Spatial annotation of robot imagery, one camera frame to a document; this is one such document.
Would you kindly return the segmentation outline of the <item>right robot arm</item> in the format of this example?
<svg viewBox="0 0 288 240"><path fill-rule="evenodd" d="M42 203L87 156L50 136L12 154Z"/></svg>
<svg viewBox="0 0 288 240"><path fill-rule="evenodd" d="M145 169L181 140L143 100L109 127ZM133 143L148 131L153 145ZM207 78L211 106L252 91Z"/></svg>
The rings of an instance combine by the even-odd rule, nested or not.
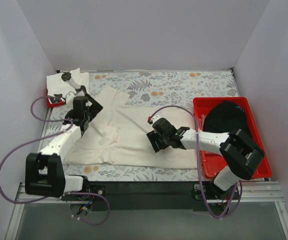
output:
<svg viewBox="0 0 288 240"><path fill-rule="evenodd" d="M172 147L206 151L224 158L226 167L217 173L210 186L211 195L216 199L227 195L229 188L238 181L251 180L265 157L264 150L240 128L223 133L183 126L177 129L159 115L149 117L148 123L153 130L146 136L156 153Z"/></svg>

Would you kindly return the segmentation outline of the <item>cream white t-shirt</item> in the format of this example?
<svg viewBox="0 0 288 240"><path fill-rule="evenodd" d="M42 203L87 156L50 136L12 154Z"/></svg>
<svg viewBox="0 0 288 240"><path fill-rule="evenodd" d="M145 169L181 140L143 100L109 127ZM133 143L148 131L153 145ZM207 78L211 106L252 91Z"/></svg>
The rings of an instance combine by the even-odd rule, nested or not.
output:
<svg viewBox="0 0 288 240"><path fill-rule="evenodd" d="M168 147L156 153L146 134L154 107L127 105L129 94L106 86L95 100L103 109L70 149L66 164L112 164L169 169L195 169L195 150Z"/></svg>

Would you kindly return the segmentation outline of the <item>black garment in bin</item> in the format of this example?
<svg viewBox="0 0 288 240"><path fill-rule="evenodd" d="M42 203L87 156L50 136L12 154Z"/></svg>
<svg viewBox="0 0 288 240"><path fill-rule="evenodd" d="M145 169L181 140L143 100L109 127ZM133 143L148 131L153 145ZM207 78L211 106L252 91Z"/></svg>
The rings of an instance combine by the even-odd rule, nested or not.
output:
<svg viewBox="0 0 288 240"><path fill-rule="evenodd" d="M232 101L225 100L218 104L211 109L204 119L204 132L230 133L235 129L243 130L252 138L245 111Z"/></svg>

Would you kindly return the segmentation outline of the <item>small red tray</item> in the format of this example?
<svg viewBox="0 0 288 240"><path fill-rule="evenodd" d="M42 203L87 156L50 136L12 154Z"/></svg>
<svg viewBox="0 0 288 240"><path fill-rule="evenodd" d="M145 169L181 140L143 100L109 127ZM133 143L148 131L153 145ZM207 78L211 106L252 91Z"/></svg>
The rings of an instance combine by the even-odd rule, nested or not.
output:
<svg viewBox="0 0 288 240"><path fill-rule="evenodd" d="M49 108L60 107L66 104L64 87L47 87L47 105Z"/></svg>

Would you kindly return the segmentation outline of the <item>aluminium frame rail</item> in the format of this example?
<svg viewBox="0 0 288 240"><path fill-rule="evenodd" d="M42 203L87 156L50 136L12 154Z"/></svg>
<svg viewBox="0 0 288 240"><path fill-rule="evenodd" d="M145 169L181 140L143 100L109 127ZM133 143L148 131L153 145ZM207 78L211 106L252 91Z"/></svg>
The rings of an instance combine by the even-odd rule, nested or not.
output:
<svg viewBox="0 0 288 240"><path fill-rule="evenodd" d="M288 240L288 213L277 182L245 181L233 201L207 194L210 208L225 218L191 209L111 210L94 194L90 212L82 210L88 196L66 194L39 200L20 186L7 238L11 240Z"/></svg>

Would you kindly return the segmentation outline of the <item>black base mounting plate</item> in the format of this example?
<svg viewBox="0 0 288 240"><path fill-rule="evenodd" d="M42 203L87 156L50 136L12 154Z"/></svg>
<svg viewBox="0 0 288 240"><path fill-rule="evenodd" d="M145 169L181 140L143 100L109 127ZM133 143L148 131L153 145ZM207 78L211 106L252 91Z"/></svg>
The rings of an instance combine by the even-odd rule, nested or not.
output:
<svg viewBox="0 0 288 240"><path fill-rule="evenodd" d="M197 181L90 181L83 192L105 197L111 210L207 210Z"/></svg>

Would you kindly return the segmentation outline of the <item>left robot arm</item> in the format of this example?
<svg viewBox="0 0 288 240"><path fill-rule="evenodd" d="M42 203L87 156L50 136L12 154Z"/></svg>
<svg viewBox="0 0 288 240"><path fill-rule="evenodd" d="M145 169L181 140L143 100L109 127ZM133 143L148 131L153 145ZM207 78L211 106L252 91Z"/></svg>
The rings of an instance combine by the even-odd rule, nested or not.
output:
<svg viewBox="0 0 288 240"><path fill-rule="evenodd" d="M63 160L102 109L89 94L73 97L71 110L65 115L60 129L61 134L39 152L26 157L24 187L28 195L59 198L73 192L79 200L90 196L87 178L66 175Z"/></svg>

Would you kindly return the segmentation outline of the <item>large red bin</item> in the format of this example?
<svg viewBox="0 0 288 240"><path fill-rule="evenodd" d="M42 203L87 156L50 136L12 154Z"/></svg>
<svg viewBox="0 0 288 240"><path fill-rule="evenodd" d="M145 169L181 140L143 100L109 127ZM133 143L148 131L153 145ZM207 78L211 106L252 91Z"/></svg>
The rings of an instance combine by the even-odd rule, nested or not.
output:
<svg viewBox="0 0 288 240"><path fill-rule="evenodd" d="M252 135L254 142L260 146L263 150L264 145L258 130L257 122L255 120L255 111L250 106L247 98L245 97L196 97L193 99L194 115L199 120L202 116L207 116L209 112L223 101L231 101L239 105L244 110L247 119L247 125ZM207 178L213 178L216 174L227 166L224 158L220 155L206 153L205 151L200 152L200 160L202 162L203 173ZM272 177L272 169L268 160L265 156L260 163L259 167L255 171L253 178L270 178Z"/></svg>

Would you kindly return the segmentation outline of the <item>floral patterned table mat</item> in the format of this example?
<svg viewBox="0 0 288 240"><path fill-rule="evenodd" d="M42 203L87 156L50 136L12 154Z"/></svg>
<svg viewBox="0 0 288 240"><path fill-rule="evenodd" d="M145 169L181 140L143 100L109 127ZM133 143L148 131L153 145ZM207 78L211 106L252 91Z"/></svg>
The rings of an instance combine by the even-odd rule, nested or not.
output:
<svg viewBox="0 0 288 240"><path fill-rule="evenodd" d="M84 72L88 76L89 91L92 97L100 97L104 105L106 89L115 89L122 107L144 107L149 113L157 109L166 116L178 112L193 122L185 110L193 110L193 99L197 97L237 97L238 90L231 71L111 71ZM63 164L67 175L83 175L90 181L196 181L202 172L197 168L165 168L139 166L126 163L110 163L102 157L87 160L83 164Z"/></svg>

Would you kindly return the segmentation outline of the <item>folded white printed t-shirt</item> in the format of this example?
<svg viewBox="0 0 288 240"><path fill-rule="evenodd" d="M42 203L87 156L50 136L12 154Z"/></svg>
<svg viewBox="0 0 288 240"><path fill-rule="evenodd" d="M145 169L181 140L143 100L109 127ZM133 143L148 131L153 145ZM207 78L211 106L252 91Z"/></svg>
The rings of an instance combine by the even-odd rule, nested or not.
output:
<svg viewBox="0 0 288 240"><path fill-rule="evenodd" d="M46 77L47 94L52 97L66 99L68 94L76 94L84 86L89 93L89 73L80 72L80 68L69 71L69 80L65 80L65 72Z"/></svg>

